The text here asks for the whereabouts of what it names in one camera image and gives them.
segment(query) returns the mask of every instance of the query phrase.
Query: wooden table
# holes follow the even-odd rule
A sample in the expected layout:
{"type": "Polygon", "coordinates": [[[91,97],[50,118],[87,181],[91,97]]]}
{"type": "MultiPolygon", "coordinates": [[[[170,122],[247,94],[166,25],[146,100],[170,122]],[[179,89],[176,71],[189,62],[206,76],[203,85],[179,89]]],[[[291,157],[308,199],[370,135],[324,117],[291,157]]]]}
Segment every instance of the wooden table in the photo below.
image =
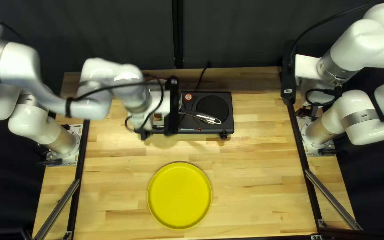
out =
{"type": "MultiPolygon", "coordinates": [[[[180,88],[187,90],[195,87],[201,71],[145,72],[160,78],[176,75],[180,88]]],[[[278,67],[206,70],[200,90],[232,92],[235,133],[227,140],[217,135],[167,138],[154,134],[143,142],[138,134],[124,128],[127,112],[119,100],[114,100],[106,119],[90,123],[75,239],[209,239],[315,233],[288,111],[280,99],[279,71],[278,67]],[[185,231],[160,225],[146,203],[150,179],[173,161],[198,166],[213,190],[207,216],[185,231]]],[[[65,75],[62,96],[75,95],[78,79],[78,73],[65,75]]],[[[61,124],[82,122],[62,115],[56,120],[61,124]]],[[[309,163],[353,214],[336,158],[310,158],[309,163]]],[[[74,166],[47,167],[34,235],[74,175],[74,166]]],[[[325,199],[318,197],[328,225],[345,228],[325,199]]],[[[61,239],[68,212],[69,205],[46,239],[61,239]]]]}

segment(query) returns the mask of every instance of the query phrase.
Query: burner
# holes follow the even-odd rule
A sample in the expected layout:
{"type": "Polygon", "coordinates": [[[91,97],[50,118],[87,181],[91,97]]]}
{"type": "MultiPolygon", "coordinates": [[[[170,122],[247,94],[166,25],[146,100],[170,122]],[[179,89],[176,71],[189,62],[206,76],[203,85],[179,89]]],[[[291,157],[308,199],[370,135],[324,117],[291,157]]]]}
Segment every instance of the burner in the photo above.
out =
{"type": "Polygon", "coordinates": [[[222,123],[226,120],[227,116],[229,115],[229,107],[226,101],[223,100],[221,97],[214,95],[205,96],[201,98],[196,105],[196,111],[216,117],[222,123]]]}

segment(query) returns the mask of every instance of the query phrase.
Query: yellow plate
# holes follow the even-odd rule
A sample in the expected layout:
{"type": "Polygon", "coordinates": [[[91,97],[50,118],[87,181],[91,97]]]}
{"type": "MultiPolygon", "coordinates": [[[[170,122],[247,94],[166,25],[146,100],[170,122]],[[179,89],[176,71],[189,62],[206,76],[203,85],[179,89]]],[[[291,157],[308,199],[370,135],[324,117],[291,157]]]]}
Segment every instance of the yellow plate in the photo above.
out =
{"type": "Polygon", "coordinates": [[[210,205],[210,182],[192,164],[168,164],[149,183],[149,209],[155,219],[166,227],[193,227],[205,217],[210,205]]]}

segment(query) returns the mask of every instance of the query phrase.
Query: black cable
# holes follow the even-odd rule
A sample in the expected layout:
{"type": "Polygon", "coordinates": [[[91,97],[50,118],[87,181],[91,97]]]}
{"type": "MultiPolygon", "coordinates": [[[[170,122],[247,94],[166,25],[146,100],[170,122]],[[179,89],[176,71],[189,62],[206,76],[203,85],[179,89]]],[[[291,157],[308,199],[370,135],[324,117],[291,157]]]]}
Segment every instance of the black cable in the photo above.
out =
{"type": "Polygon", "coordinates": [[[119,85],[107,86],[107,87],[99,88],[97,90],[93,90],[91,92],[85,93],[85,94],[83,94],[81,96],[78,96],[78,97],[74,98],[73,101],[82,100],[83,98],[85,98],[85,97],[87,97],[89,95],[92,95],[92,94],[95,94],[95,93],[98,93],[98,92],[101,92],[101,91],[104,91],[104,90],[110,90],[110,89],[113,89],[113,88],[137,86],[137,85],[159,85],[159,83],[154,83],[154,82],[138,82],[138,83],[128,83],[128,84],[119,84],[119,85]]]}
{"type": "Polygon", "coordinates": [[[1,21],[0,21],[0,25],[5,27],[6,29],[10,30],[12,33],[14,33],[14,35],[16,35],[22,43],[26,43],[25,39],[16,30],[14,30],[12,27],[10,27],[9,25],[7,25],[1,21]]]}
{"type": "Polygon", "coordinates": [[[359,11],[361,9],[364,9],[364,8],[368,8],[368,7],[371,7],[371,6],[374,6],[374,5],[377,5],[379,3],[384,3],[384,1],[381,1],[381,2],[378,2],[378,3],[371,3],[371,4],[366,4],[366,5],[363,5],[363,6],[360,6],[360,7],[356,7],[356,8],[352,8],[348,11],[344,11],[344,12],[341,12],[341,13],[338,13],[338,14],[335,14],[331,17],[328,17],[326,19],[323,19],[317,23],[315,23],[314,25],[310,26],[309,28],[307,28],[305,31],[303,31],[293,42],[293,44],[291,45],[291,52],[290,52],[290,59],[288,60],[288,64],[289,64],[289,67],[290,67],[290,70],[292,70],[292,59],[293,59],[293,52],[294,52],[294,49],[296,48],[297,46],[297,43],[299,42],[299,40],[304,36],[306,35],[309,31],[311,31],[312,29],[320,26],[320,25],[323,25],[324,23],[327,23],[335,18],[338,18],[338,17],[341,17],[343,15],[346,15],[346,14],[349,14],[351,12],[356,12],[356,11],[359,11]]]}
{"type": "Polygon", "coordinates": [[[340,86],[336,86],[334,87],[334,90],[332,89],[319,89],[319,88],[312,88],[312,89],[309,89],[306,91],[305,93],[305,99],[306,101],[310,104],[310,105],[313,105],[313,106],[318,106],[318,107],[322,107],[322,106],[325,106],[325,105],[328,105],[328,104],[332,104],[333,102],[335,102],[337,99],[339,99],[339,97],[342,96],[342,87],[340,86]],[[328,102],[324,102],[324,103],[319,103],[319,102],[311,102],[309,100],[309,94],[311,92],[322,92],[324,94],[327,94],[327,95],[332,95],[334,96],[334,98],[328,102]]]}
{"type": "Polygon", "coordinates": [[[207,69],[207,68],[204,68],[204,70],[202,70],[202,72],[201,72],[201,76],[199,77],[199,80],[198,80],[198,83],[196,84],[196,87],[195,87],[194,92],[196,92],[196,90],[198,89],[199,84],[201,83],[202,75],[204,75],[204,72],[205,72],[206,69],[207,69]]]}
{"type": "Polygon", "coordinates": [[[128,116],[127,118],[125,118],[124,126],[125,126],[125,128],[126,128],[127,130],[129,130],[130,132],[134,132],[133,129],[131,129],[131,128],[129,128],[129,127],[127,126],[128,120],[129,120],[130,118],[131,118],[131,116],[128,116]]]}
{"type": "Polygon", "coordinates": [[[205,68],[202,70],[202,72],[201,72],[201,76],[199,77],[199,80],[198,80],[198,83],[196,84],[196,87],[195,87],[194,92],[196,92],[196,90],[198,89],[198,87],[199,87],[199,85],[200,85],[200,83],[201,83],[201,80],[202,80],[202,76],[204,75],[205,70],[207,70],[207,68],[210,68],[210,67],[211,67],[211,63],[210,63],[210,62],[207,62],[206,67],[205,67],[205,68]]]}

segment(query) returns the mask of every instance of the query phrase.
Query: red sticker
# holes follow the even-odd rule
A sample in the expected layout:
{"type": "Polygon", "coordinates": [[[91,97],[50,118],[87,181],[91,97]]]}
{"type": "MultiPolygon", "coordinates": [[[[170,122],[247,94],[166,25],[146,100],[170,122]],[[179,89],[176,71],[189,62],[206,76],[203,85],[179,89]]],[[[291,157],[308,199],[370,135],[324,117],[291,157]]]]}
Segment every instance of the red sticker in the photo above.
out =
{"type": "Polygon", "coordinates": [[[186,94],[185,95],[185,100],[186,101],[189,101],[189,100],[191,100],[192,99],[192,95],[190,95],[190,94],[186,94]]]}

